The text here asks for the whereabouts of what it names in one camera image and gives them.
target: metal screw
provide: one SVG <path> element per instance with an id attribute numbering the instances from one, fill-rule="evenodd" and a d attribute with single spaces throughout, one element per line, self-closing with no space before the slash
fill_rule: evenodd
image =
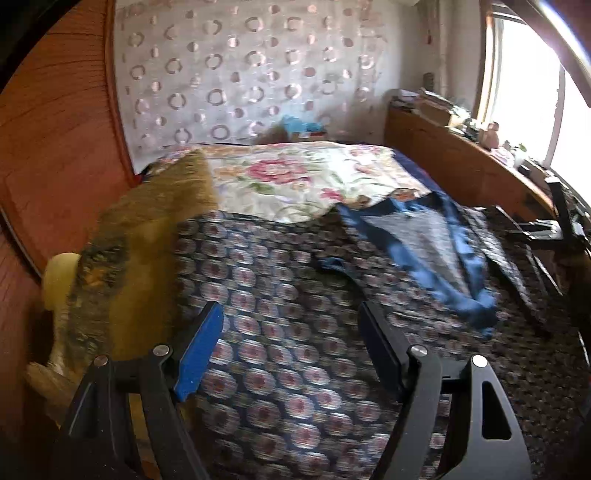
<path id="1" fill-rule="evenodd" d="M 169 351 L 170 348 L 168 347 L 168 345 L 156 345 L 152 350 L 152 353 L 156 356 L 164 356 L 168 355 Z"/>
<path id="2" fill-rule="evenodd" d="M 423 345 L 413 345 L 410 348 L 410 352 L 414 356 L 425 356 L 425 355 L 427 355 L 427 349 Z"/>
<path id="3" fill-rule="evenodd" d="M 484 368 L 488 365 L 486 358 L 484 358 L 482 355 L 474 355 L 472 357 L 472 363 L 479 368 Z"/>
<path id="4" fill-rule="evenodd" d="M 95 367 L 104 367 L 109 362 L 109 357 L 106 355 L 99 355 L 95 357 L 95 360 L 92 362 Z"/>

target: gray fabric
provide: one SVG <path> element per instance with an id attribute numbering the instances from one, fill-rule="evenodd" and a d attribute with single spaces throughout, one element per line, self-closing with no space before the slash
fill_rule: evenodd
<path id="1" fill-rule="evenodd" d="M 452 287 L 470 296 L 454 249 L 445 217 L 435 210 L 397 212 L 364 217 L 370 225 L 386 230 L 411 250 L 427 268 L 441 275 Z"/>

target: floral bedsheet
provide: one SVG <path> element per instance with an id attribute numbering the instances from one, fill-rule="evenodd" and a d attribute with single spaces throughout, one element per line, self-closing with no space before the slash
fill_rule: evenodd
<path id="1" fill-rule="evenodd" d="M 333 142 L 186 147 L 159 160 L 148 175 L 197 148 L 209 162 L 220 210 L 275 222 L 306 221 L 339 202 L 365 207 L 389 195 L 430 192 L 392 149 Z"/>

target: window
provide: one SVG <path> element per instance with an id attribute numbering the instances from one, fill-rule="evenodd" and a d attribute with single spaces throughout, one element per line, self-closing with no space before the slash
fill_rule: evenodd
<path id="1" fill-rule="evenodd" d="M 523 144 L 591 203 L 591 109 L 556 53 L 504 5 L 493 4 L 492 67 L 482 119 L 501 142 Z"/>

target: dark patterned fabric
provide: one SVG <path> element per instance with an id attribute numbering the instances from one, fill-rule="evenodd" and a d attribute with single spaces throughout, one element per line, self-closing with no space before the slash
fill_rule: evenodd
<path id="1" fill-rule="evenodd" d="M 184 320 L 206 300 L 225 308 L 196 395 L 194 434 L 212 478 L 365 479 L 384 450 L 400 406 L 377 380 L 346 280 L 317 272 L 313 255 L 354 265 L 370 299 L 410 342 L 444 358 L 485 355 L 537 477 L 577 422 L 587 374 L 576 330 L 550 309 L 553 335 L 542 341 L 495 278 L 488 286 L 499 323 L 485 339 L 334 211 L 301 224 L 213 212 L 180 225 L 177 254 Z M 423 478 L 436 471 L 449 406 L 442 397 Z"/>

